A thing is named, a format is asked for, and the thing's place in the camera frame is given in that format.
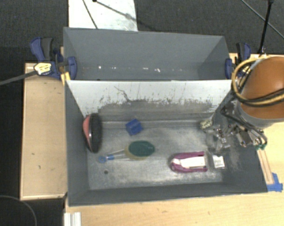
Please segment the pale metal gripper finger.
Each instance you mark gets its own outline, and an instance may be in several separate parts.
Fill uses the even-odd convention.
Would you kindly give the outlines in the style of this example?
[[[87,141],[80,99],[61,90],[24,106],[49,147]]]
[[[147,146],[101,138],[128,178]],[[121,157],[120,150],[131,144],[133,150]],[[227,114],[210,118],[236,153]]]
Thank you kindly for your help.
[[[214,142],[214,154],[222,154],[230,148],[229,140],[225,137],[218,138]]]
[[[217,148],[220,144],[220,130],[209,128],[205,130],[205,142],[209,148]]]

